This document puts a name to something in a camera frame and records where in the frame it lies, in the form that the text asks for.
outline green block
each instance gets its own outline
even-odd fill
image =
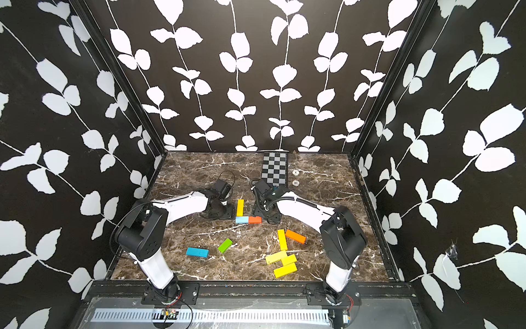
[[[232,240],[230,239],[226,239],[225,242],[223,242],[219,247],[219,251],[221,253],[224,253],[228,248],[230,248],[230,246],[232,245]]]

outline orange block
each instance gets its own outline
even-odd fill
[[[301,234],[298,234],[296,232],[293,232],[291,230],[287,230],[287,232],[285,233],[285,236],[286,237],[289,237],[291,238],[292,240],[294,241],[297,241],[301,244],[305,244],[305,240],[307,239],[306,237],[304,237],[303,235]]]
[[[248,217],[248,224],[261,224],[261,217]]]

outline black and white checkerboard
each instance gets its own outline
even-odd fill
[[[261,178],[269,185],[287,187],[287,153],[265,153]]]

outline wooden block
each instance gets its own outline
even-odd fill
[[[305,240],[307,239],[303,235],[293,232],[291,230],[287,230],[287,232],[285,233],[285,236],[301,244],[305,244]]]
[[[272,263],[275,263],[277,261],[281,261],[285,257],[287,257],[287,252],[282,250],[282,251],[277,252],[275,254],[268,255],[267,257],[265,257],[265,261],[267,261],[267,264],[272,264]]]
[[[245,200],[239,199],[237,201],[237,213],[236,216],[242,217],[243,216],[243,207],[245,206]]]
[[[289,250],[287,240],[285,239],[285,230],[278,230],[279,247],[281,250]]]
[[[289,265],[289,264],[292,264],[292,263],[295,263],[297,262],[298,260],[296,259],[296,255],[292,254],[290,256],[287,256],[285,258],[283,258],[281,260],[281,263],[283,264],[283,266],[286,266],[286,265]]]
[[[286,265],[286,266],[283,266],[283,267],[275,269],[274,270],[274,275],[276,276],[276,278],[279,278],[279,277],[282,277],[284,275],[293,273],[293,272],[295,272],[297,270],[298,269],[296,268],[296,264],[295,263],[291,263],[289,265]]]

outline leaf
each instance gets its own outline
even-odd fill
[[[417,8],[417,0],[392,0],[387,9],[389,27],[393,28],[409,17]]]
[[[187,99],[190,99],[190,91],[192,90],[193,86],[194,85],[191,82],[181,80],[181,92]]]
[[[409,147],[409,151],[415,158],[421,160],[424,163],[427,163],[429,158],[429,152],[427,144],[424,141],[422,141],[421,139],[413,141],[413,143]]]
[[[405,37],[406,31],[394,31],[386,37],[386,40],[383,42],[382,50],[384,52],[390,52],[400,48]]]
[[[175,42],[181,49],[188,49],[203,41],[203,38],[193,29],[183,26],[175,31]]]
[[[170,32],[166,30],[165,28],[155,29],[153,31],[150,31],[150,35],[154,37],[157,41],[160,43],[164,43],[168,39],[175,39],[175,34],[173,32]]]
[[[437,54],[432,49],[427,50],[420,59],[420,64],[418,64],[418,69],[415,76],[425,78],[429,71],[431,71],[431,67],[433,66],[436,55]]]
[[[266,99],[272,98],[274,96],[279,96],[279,91],[275,89],[265,89],[260,91],[259,93]]]
[[[409,84],[409,94],[412,95],[420,89],[422,89],[422,80],[418,77],[414,77],[413,80],[411,80],[411,83]]]
[[[499,74],[499,62],[495,57],[486,59],[473,69],[468,77],[468,87],[475,90],[489,90]]]
[[[58,31],[60,32],[62,39],[64,40],[66,45],[69,47],[69,49],[71,49],[72,52],[80,56],[80,52],[78,51],[77,45],[75,44],[75,36],[73,34],[73,28],[66,26],[66,25],[59,25]]]
[[[61,174],[64,172],[64,170],[66,170],[68,159],[68,154],[57,149],[53,149],[44,153],[44,162],[46,163],[49,171],[55,175]]]
[[[97,76],[97,86],[109,96],[115,97],[115,81],[111,72],[100,71]]]
[[[245,102],[245,94],[237,89],[229,88],[227,92],[228,99],[236,104],[239,108],[243,106]]]
[[[169,108],[163,108],[161,110],[161,117],[165,120],[170,120],[171,118],[173,117],[176,117],[178,116],[179,113],[175,112],[174,110],[172,109],[169,109]]]
[[[67,20],[69,14],[71,13],[69,9],[69,3],[62,1],[59,2],[56,6],[49,2],[39,2],[37,6],[38,8],[40,8],[41,11],[55,14],[63,20]]]
[[[0,221],[0,256],[26,250],[26,230],[17,221]]]
[[[36,255],[39,260],[46,261],[50,259],[53,254],[55,254],[57,249],[57,240],[60,236],[61,230],[61,228],[53,230],[45,234],[40,239],[40,241],[38,241],[38,244],[36,245]]]
[[[281,88],[283,88],[296,77],[298,71],[289,64],[285,64],[276,66],[272,70],[272,74],[274,76],[274,79],[276,80],[276,83]]]
[[[148,95],[148,98],[157,106],[164,101],[164,92],[158,86],[149,88],[146,91],[146,95]]]
[[[414,65],[413,63],[409,63],[406,67],[405,73],[403,74],[402,85],[404,87],[409,86],[409,84],[411,83],[411,80],[413,80],[413,77],[414,77]]]
[[[18,260],[1,278],[0,283],[2,284],[14,284],[19,283],[24,279],[27,271],[35,264],[38,260],[36,256],[29,256]]]
[[[422,277],[422,285],[437,307],[442,310],[444,308],[444,295],[437,280],[431,275],[425,275]]]
[[[389,124],[391,121],[393,121],[393,119],[395,118],[396,116],[396,106],[395,106],[395,102],[394,101],[391,101],[391,103],[389,103],[389,105],[387,105],[387,110],[386,110],[386,125]]]
[[[241,111],[241,114],[243,115],[254,115],[255,113],[256,113],[255,106],[247,106]]]
[[[326,57],[316,57],[314,59],[314,66],[318,72],[325,72],[330,65],[330,60]]]
[[[250,45],[244,32],[233,33],[230,37],[230,44],[232,45],[232,49],[237,58],[250,54]]]
[[[121,29],[109,29],[110,36],[112,38],[112,43],[115,49],[117,49],[121,53],[125,53],[128,55],[132,54],[132,45],[130,43],[130,39],[128,38],[128,35],[126,32],[124,32]]]
[[[402,227],[402,218],[400,218],[399,213],[389,214],[389,226],[391,228],[401,228]]]
[[[207,129],[210,128],[210,126],[212,126],[212,124],[214,123],[214,120],[212,120],[211,118],[205,115],[201,115],[201,116],[194,118],[194,122],[199,128],[206,131]]]
[[[473,243],[491,243],[496,246],[503,246],[506,249],[510,247],[508,231],[500,225],[489,225],[479,228],[473,234]]]
[[[466,52],[455,64],[453,70],[449,74],[449,83],[451,83],[459,74],[465,70],[474,67],[477,64],[477,55],[475,51],[470,50]]]
[[[272,20],[272,25],[270,27],[270,37],[272,39],[272,42],[277,46],[279,36],[281,35],[281,32],[287,27],[287,21],[284,20],[281,17],[274,17],[274,20]]]
[[[274,139],[276,138],[276,135],[280,132],[281,130],[278,128],[278,127],[272,127],[270,129],[270,138]]]
[[[462,145],[462,151],[467,156],[475,156],[482,153],[486,144],[484,138],[473,130],[468,130],[466,136],[464,137],[464,144]]]
[[[198,95],[207,95],[212,92],[212,89],[210,88],[208,83],[201,79],[197,79],[195,81],[194,88]]]
[[[316,120],[317,121],[323,121],[323,120],[327,120],[327,119],[330,119],[330,118],[334,118],[334,113],[331,112],[331,111],[321,111],[316,116]]]
[[[36,311],[27,317],[26,321],[20,325],[19,329],[44,329],[49,319],[49,310],[50,308],[44,308],[42,310]]]
[[[418,263],[418,265],[420,265],[424,274],[427,274],[426,261],[424,260],[424,257],[422,257],[422,254],[420,254],[420,251],[416,247],[413,248],[413,259],[415,262]]]
[[[495,30],[489,22],[482,22],[479,27],[482,36],[482,53],[497,55],[511,48],[508,39],[503,36],[495,37]]]
[[[346,127],[348,133],[352,133],[356,129],[358,129],[361,126],[363,126],[364,123],[365,123],[365,121],[363,121],[360,118],[353,118],[353,119],[349,119],[349,120],[347,120],[347,122],[345,122],[345,127]]]
[[[252,66],[253,61],[248,57],[240,58],[236,61],[237,68],[242,73],[247,73]]]
[[[517,224],[517,243],[521,246],[526,245],[526,214],[518,206],[513,207],[513,217]]]
[[[414,187],[415,190],[417,190],[418,192],[418,195],[420,196],[420,199],[422,200],[422,202],[426,202],[427,201],[427,198],[428,198],[428,195],[429,195],[429,192],[427,190],[427,186],[426,186],[426,183],[424,182],[423,179],[419,179],[416,186]]]
[[[384,36],[382,32],[378,31],[374,33],[364,34],[362,39],[365,42],[366,46],[370,46],[372,44],[375,44],[376,42],[384,42],[386,39],[386,36]]]
[[[429,203],[422,203],[418,206],[418,211],[422,217],[424,217],[431,225],[433,225],[434,228],[437,228],[437,212],[434,210],[432,205]]]
[[[252,138],[252,136],[250,136],[250,135],[243,136],[241,138],[241,140],[243,141],[243,144],[246,147],[251,147],[251,146],[254,146],[256,144],[256,141],[254,141],[254,138]]]
[[[115,157],[112,154],[105,154],[100,159],[100,172],[103,173],[115,164]]]
[[[495,255],[497,267],[504,275],[514,284],[519,286],[522,291],[526,290],[526,276],[524,268],[526,267],[526,255],[512,252]]]
[[[515,155],[505,147],[486,148],[475,161],[482,172],[496,172],[515,163]]]
[[[38,62],[36,70],[42,79],[47,82],[51,87],[57,89],[59,92],[64,91],[67,85],[67,78],[62,73],[60,68],[56,67],[55,64],[51,63],[47,59]]]
[[[44,192],[46,194],[55,193],[55,190],[47,180],[46,170],[44,168],[31,170],[27,174],[27,181],[39,192]]]
[[[460,192],[462,190],[455,183],[441,179],[434,186],[432,198],[444,203],[453,203],[459,199]]]
[[[366,91],[369,89],[369,85],[365,82],[362,82],[358,85],[358,87],[356,87],[356,90],[355,90],[355,95],[354,95],[354,100],[357,101],[360,96]]]
[[[293,88],[283,89],[283,91],[279,93],[279,101],[282,103],[287,103],[298,98],[301,98],[301,94]]]
[[[299,39],[308,33],[309,25],[305,17],[300,14],[294,15],[289,23],[289,37]]]
[[[368,69],[363,69],[363,70],[360,71],[360,73],[364,77],[366,77],[370,82],[374,82],[376,80],[380,80],[383,77],[385,77],[385,74],[382,73],[382,72],[373,73],[371,70],[368,70]]]
[[[175,146],[175,137],[173,137],[172,135],[165,134],[163,136],[163,142],[166,145]]]
[[[97,191],[86,194],[80,205],[80,213],[84,216],[100,214],[100,194]]]
[[[170,25],[174,25],[183,12],[183,0],[154,0],[154,3]]]
[[[386,191],[391,196],[395,196],[395,193],[396,193],[396,181],[395,180],[388,180],[387,181]]]
[[[0,170],[11,170],[20,166],[36,164],[42,153],[40,143],[29,146],[23,155],[14,156],[0,166]]]
[[[135,61],[142,69],[150,69],[151,59],[150,53],[144,49],[138,49],[135,52]]]
[[[312,144],[314,144],[314,137],[313,136],[305,136],[301,140],[301,146],[309,148]]]
[[[330,58],[338,45],[338,33],[325,32],[318,45],[318,54]]]
[[[79,267],[73,272],[73,275],[69,278],[67,283],[69,283],[69,287],[73,292],[79,293],[91,281],[91,279],[92,277],[89,275],[88,271],[83,267]]]
[[[508,104],[488,115],[480,124],[480,131],[489,144],[516,131],[523,120],[522,112]]]
[[[392,245],[398,244],[398,239],[396,238],[396,234],[393,233],[393,231],[391,230],[385,231],[383,235],[386,237],[387,243],[392,244]]]
[[[383,82],[382,81],[376,81],[375,84],[369,89],[369,92],[367,93],[368,97],[376,97],[378,96],[378,93],[380,90],[382,90]]]
[[[88,33],[88,30],[86,30],[86,27],[80,20],[80,17],[76,15],[71,16],[71,23],[73,24],[73,29],[75,30],[75,34],[78,36],[78,38],[82,42],[88,42],[89,39],[91,39],[91,36]]]

